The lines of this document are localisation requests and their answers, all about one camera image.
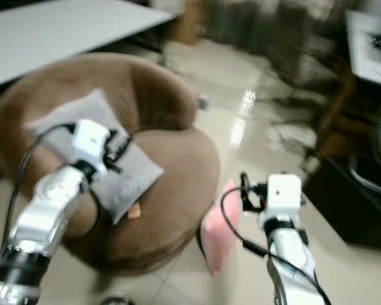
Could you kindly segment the grey square pillow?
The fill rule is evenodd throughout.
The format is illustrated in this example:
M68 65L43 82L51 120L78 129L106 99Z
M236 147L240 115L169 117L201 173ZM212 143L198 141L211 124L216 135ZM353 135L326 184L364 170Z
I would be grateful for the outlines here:
M111 142L112 150L116 151L128 140L129 133L122 127L109 101L103 90L94 89L83 98L60 105L43 118L24 124L24 128L28 133L39 136L52 126L88 119L108 130L118 131L117 137ZM126 217L130 207L164 174L164 169L133 141L115 165L120 166L121 172L110 170L104 179L91 183L92 191L100 205L109 212L114 225Z

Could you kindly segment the pink pillow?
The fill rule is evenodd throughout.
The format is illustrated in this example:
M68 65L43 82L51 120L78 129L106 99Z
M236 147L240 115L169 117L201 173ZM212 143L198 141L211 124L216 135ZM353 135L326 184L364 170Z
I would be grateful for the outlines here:
M220 194L203 216L198 243L209 273L213 276L222 272L229 256L239 246L239 239L229 229L226 220L237 229L241 214L242 201L239 191L233 191L228 195Z

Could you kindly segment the brown round plush sofa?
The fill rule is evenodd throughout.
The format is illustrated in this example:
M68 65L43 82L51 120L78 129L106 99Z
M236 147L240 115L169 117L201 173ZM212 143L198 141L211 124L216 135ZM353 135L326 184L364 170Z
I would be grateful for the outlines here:
M220 158L210 137L194 126L198 93L170 70L123 53L84 53L20 78L0 96L0 170L16 181L34 142L25 125L67 102L101 89L111 114L164 169L138 200L141 214L113 224L98 204L81 197L61 241L95 271L142 275L161 268L193 239L217 195Z

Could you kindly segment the dark low cabinet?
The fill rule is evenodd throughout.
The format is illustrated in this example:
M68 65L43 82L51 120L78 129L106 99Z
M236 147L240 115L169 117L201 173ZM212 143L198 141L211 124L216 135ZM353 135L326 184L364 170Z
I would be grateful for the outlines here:
M381 250L381 165L375 159L322 159L304 194L342 240Z

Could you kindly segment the large white table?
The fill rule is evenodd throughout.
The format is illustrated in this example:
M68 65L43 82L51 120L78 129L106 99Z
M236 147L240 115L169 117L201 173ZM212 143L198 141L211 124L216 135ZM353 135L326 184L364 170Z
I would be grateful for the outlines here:
M175 17L124 0L51 0L0 11L0 85Z

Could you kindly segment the brown cardboard box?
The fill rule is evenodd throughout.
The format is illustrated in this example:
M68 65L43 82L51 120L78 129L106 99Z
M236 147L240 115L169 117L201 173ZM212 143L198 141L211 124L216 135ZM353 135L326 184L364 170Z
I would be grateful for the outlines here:
M168 27L168 39L174 43L195 46L203 38L207 0L181 0L181 3L182 9L178 17Z

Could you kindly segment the dark grey curtain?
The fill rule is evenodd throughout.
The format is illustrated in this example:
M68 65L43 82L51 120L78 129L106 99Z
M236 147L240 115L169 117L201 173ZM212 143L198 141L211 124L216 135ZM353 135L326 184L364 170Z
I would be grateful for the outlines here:
M338 81L339 35L357 0L207 1L207 38L264 56L286 84Z

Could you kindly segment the small white table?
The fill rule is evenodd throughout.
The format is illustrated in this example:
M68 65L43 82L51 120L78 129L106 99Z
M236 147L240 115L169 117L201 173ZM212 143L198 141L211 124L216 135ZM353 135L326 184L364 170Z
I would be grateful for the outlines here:
M354 76L381 85L381 50L373 44L373 36L381 33L381 17L370 13L345 12L351 70Z

